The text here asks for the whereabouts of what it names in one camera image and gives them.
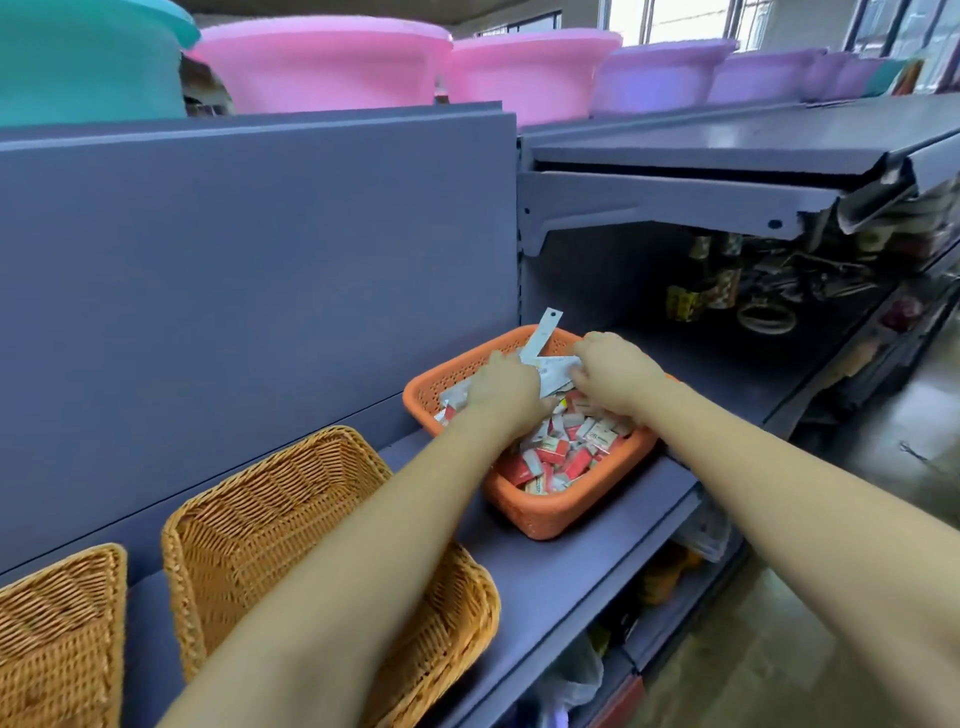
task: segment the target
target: wicker basket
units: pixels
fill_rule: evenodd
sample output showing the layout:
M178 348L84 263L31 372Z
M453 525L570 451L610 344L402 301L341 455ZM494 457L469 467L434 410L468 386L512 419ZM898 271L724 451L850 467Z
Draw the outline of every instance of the wicker basket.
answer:
M390 476L355 430L335 426L184 503L161 537L184 678ZM490 575L451 544L374 680L362 725L415 725L487 648L499 614Z
M0 726L115 728L127 552L74 554L0 590Z
M437 436L444 427L434 419L440 412L440 394L458 381L473 376L487 363L493 351L515 352L522 349L536 326L515 328L486 344L481 344L455 359L434 367L412 379L403 390L403 405L431 435ZM576 334L561 328L543 346L544 356L573 354L573 345L580 340ZM493 505L532 539L544 541L563 533L569 525L626 475L657 443L657 435L647 427L637 428L622 446L605 457L595 468L582 475L574 486L561 493L535 496L525 493L496 471L496 466L484 480L483 490Z

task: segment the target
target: bottle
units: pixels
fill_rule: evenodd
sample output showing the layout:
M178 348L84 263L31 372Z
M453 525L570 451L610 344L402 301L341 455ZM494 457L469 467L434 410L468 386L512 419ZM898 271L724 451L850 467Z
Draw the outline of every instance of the bottle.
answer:
M666 289L666 317L696 321L704 312L716 280L710 275L710 233L695 231L693 246L674 282Z
M707 302L710 308L733 308L740 293L740 275L743 273L743 235L739 232L725 233L720 245L714 244L715 255L711 267L716 276L716 287Z

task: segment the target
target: left hand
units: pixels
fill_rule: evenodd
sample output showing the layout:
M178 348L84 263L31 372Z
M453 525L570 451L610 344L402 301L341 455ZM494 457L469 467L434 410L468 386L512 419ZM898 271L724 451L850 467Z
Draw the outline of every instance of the left hand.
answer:
M520 363L516 354L492 352L470 381L466 411L488 413L513 441L536 429L556 406L555 397L540 399L536 367Z

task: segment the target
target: teal plastic basin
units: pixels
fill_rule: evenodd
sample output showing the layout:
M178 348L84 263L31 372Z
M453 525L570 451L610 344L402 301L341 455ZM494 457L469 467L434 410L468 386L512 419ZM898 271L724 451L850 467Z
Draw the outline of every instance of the teal plastic basin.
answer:
M3 0L0 126L186 116L180 49L199 38L168 0Z

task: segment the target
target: purple plastic basin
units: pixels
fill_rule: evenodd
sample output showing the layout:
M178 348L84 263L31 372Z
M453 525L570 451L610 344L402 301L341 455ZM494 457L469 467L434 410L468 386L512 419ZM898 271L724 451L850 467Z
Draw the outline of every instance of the purple plastic basin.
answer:
M708 102L799 101L806 72L826 52L826 48L804 48L785 53L734 53L717 68Z
M851 58L853 53L827 53L814 59L810 69L804 77L803 100L821 101L836 84L841 69Z
M681 40L621 48L597 69L590 114L650 113L701 106L716 67L736 40Z
M851 56L844 63L837 74L836 80L827 94L825 101L839 101L841 99L858 99L867 90L867 84L874 74L886 62L886 59L861 59Z

